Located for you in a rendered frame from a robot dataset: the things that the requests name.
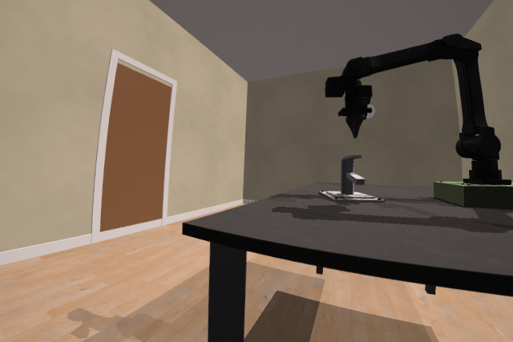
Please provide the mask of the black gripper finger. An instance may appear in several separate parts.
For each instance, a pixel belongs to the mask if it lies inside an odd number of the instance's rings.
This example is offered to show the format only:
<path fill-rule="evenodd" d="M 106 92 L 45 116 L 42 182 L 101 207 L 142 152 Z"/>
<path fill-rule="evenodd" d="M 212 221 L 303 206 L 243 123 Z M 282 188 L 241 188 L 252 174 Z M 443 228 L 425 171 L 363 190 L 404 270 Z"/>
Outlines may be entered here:
<path fill-rule="evenodd" d="M 357 135 L 358 135 L 359 128 L 360 128 L 360 126 L 361 126 L 362 121 L 363 121 L 363 119 L 364 119 L 364 118 L 365 118 L 365 116 L 364 116 L 364 115 L 359 115 L 359 116 L 357 117 Z M 357 135 L 356 135 L 356 138 L 357 138 Z"/>
<path fill-rule="evenodd" d="M 349 119 L 351 119 L 351 120 L 349 120 Z M 356 135 L 357 135 L 357 116 L 356 115 L 351 115 L 345 121 L 348 124 L 350 130 L 352 131 L 353 137 L 356 138 Z M 351 122 L 353 122 L 353 126 L 352 126 Z M 353 127 L 354 127 L 354 129 L 353 129 Z"/>

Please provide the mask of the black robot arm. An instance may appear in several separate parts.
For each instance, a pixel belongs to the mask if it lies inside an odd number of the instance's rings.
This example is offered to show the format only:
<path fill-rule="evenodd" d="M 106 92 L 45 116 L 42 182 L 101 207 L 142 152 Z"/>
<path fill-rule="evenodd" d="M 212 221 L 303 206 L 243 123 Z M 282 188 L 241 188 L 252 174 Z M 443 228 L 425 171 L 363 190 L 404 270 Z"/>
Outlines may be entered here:
<path fill-rule="evenodd" d="M 481 49 L 480 43 L 461 34 L 452 34 L 403 50 L 354 58 L 348 61 L 341 76 L 327 78 L 325 97 L 342 97 L 345 93 L 345 108 L 367 108 L 372 97 L 372 85 L 362 85 L 358 79 L 417 62 L 454 59 L 463 112 L 463 128 L 455 148 L 461 157 L 474 160 L 471 161 L 470 178 L 463 179 L 463 182 L 511 185 L 510 179 L 502 179 L 502 171 L 498 169 L 496 159 L 499 159 L 501 143 L 485 117 L 478 64 Z"/>

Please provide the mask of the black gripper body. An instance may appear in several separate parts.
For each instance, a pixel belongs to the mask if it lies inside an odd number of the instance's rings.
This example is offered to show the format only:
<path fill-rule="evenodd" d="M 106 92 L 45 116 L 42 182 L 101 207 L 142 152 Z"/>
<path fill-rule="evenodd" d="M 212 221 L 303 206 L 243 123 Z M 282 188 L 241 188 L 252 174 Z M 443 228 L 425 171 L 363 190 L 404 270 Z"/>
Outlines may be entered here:
<path fill-rule="evenodd" d="M 358 112 L 364 112 L 364 113 L 358 113 Z M 372 108 L 342 108 L 338 112 L 338 116 L 347 116 L 345 119 L 349 118 L 351 115 L 364 115 L 366 119 L 367 113 L 372 112 Z M 363 120 L 364 120 L 363 119 Z"/>

